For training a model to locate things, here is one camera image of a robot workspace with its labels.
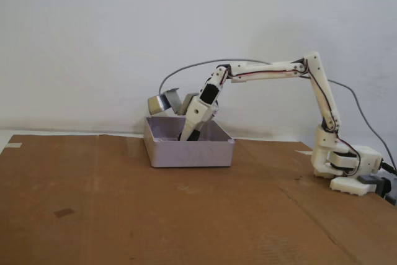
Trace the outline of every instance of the brown cardboard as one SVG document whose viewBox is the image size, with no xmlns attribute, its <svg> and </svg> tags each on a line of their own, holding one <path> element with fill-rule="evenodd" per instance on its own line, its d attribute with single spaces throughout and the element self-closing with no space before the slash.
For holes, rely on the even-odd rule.
<svg viewBox="0 0 397 265">
<path fill-rule="evenodd" d="M 238 140 L 230 168 L 156 169 L 143 139 L 14 136 L 0 264 L 394 264 L 396 210 L 312 176 L 301 143 Z"/>
</svg>

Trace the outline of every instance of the gray cable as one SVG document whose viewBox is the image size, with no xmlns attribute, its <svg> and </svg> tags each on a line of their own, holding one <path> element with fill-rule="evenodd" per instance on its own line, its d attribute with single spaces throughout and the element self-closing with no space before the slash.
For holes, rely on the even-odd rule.
<svg viewBox="0 0 397 265">
<path fill-rule="evenodd" d="M 362 109 L 361 109 L 361 105 L 360 105 L 360 103 L 359 103 L 359 99 L 357 98 L 357 95 L 355 94 L 354 90 L 353 90 L 352 88 L 348 87 L 348 85 L 339 83 L 339 82 L 337 82 L 337 81 L 330 80 L 330 79 L 328 79 L 328 81 L 329 81 L 329 82 L 332 82 L 332 83 L 334 83 L 334 84 L 340 85 L 340 86 L 342 86 L 342 87 L 345 87 L 345 88 L 347 88 L 348 90 L 350 90 L 350 92 L 351 92 L 351 93 L 353 94 L 353 96 L 354 96 L 355 103 L 357 104 L 357 107 L 359 108 L 359 111 L 360 111 L 360 114 L 361 114 L 362 118 L 364 119 L 365 123 L 368 125 L 369 129 L 370 129 L 370 130 L 378 137 L 378 139 L 383 143 L 383 146 L 386 148 L 386 151 L 387 151 L 387 153 L 389 154 L 391 163 L 393 164 L 394 169 L 397 171 L 397 168 L 396 168 L 396 165 L 395 165 L 395 161 L 394 161 L 394 159 L 393 159 L 393 156 L 391 155 L 391 152 L 390 152 L 389 147 L 387 146 L 387 144 L 386 144 L 386 142 L 384 141 L 384 139 L 382 139 L 382 137 L 379 136 L 379 134 L 378 134 L 378 133 L 372 128 L 372 126 L 369 124 L 369 122 L 368 122 L 366 116 L 364 115 L 364 112 L 363 112 Z"/>
<path fill-rule="evenodd" d="M 169 74 L 168 76 L 165 77 L 165 79 L 161 82 L 160 88 L 159 88 L 159 94 L 161 94 L 161 88 L 163 88 L 164 83 L 167 81 L 167 79 L 176 73 L 186 70 L 187 68 L 193 68 L 194 66 L 198 65 L 206 65 L 207 63 L 213 63 L 213 62 L 220 62 L 220 61 L 249 61 L 249 62 L 258 62 L 258 63 L 263 63 L 265 65 L 271 65 L 271 63 L 266 62 L 266 61 L 261 61 L 261 60 L 254 60 L 254 59 L 244 59 L 244 58 L 222 58 L 222 59 L 215 59 L 215 60 L 208 60 L 204 62 L 199 62 L 195 63 L 194 65 L 188 65 L 183 68 L 180 68 L 179 70 L 176 70 L 175 72 Z"/>
</svg>

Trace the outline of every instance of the metal object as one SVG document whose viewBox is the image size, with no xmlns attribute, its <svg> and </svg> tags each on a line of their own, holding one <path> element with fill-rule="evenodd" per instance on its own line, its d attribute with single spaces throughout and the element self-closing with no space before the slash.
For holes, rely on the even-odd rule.
<svg viewBox="0 0 397 265">
<path fill-rule="evenodd" d="M 182 105 L 181 99 L 176 92 L 178 89 L 179 88 L 172 88 L 164 92 L 164 95 L 166 96 L 168 103 L 175 114 L 177 114 L 178 110 L 181 108 Z"/>
<path fill-rule="evenodd" d="M 150 115 L 154 115 L 171 108 L 171 105 L 164 94 L 159 94 L 148 99 L 148 107 Z"/>
<path fill-rule="evenodd" d="M 169 108 L 172 108 L 176 114 L 182 105 L 178 93 L 176 92 L 178 89 L 179 88 L 168 89 L 162 94 L 149 98 L 148 107 L 150 115 L 163 112 Z"/>
</svg>

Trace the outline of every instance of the plastic container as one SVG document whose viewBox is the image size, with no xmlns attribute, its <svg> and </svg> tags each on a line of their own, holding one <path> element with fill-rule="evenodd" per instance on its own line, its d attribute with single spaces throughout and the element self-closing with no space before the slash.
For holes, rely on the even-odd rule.
<svg viewBox="0 0 397 265">
<path fill-rule="evenodd" d="M 205 124 L 198 141 L 178 141 L 185 118 L 147 117 L 144 141 L 155 168 L 228 167 L 234 140 L 215 122 Z"/>
</svg>

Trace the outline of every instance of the robotic arm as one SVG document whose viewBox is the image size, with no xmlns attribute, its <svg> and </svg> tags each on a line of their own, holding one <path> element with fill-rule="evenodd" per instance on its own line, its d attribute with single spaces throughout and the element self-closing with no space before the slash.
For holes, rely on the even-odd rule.
<svg viewBox="0 0 397 265">
<path fill-rule="evenodd" d="M 331 189 L 358 195 L 375 191 L 376 186 L 362 183 L 357 178 L 377 173 L 381 154 L 367 146 L 353 147 L 339 138 L 341 119 L 317 52 L 311 52 L 297 61 L 271 65 L 252 65 L 245 61 L 219 65 L 200 93 L 191 97 L 185 113 L 185 126 L 179 140 L 199 139 L 202 125 L 211 120 L 218 110 L 217 99 L 227 79 L 232 83 L 242 83 L 250 80 L 293 78 L 303 74 L 308 74 L 310 77 L 323 116 L 322 124 L 316 129 L 316 141 L 311 157 L 314 175 L 325 178 L 340 176 L 331 181 Z"/>
</svg>

